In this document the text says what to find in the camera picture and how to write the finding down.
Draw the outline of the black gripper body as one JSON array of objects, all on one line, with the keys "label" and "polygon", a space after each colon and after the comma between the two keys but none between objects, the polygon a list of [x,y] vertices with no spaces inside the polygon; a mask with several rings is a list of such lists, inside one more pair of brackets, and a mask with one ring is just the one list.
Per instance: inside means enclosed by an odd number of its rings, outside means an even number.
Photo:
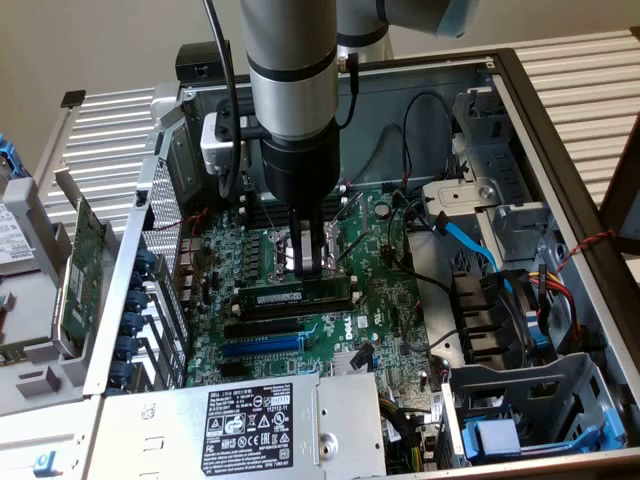
[{"label": "black gripper body", "polygon": [[340,175],[340,131],[328,124],[317,135],[297,141],[274,136],[260,140],[269,191],[290,209],[314,209],[333,190]]}]

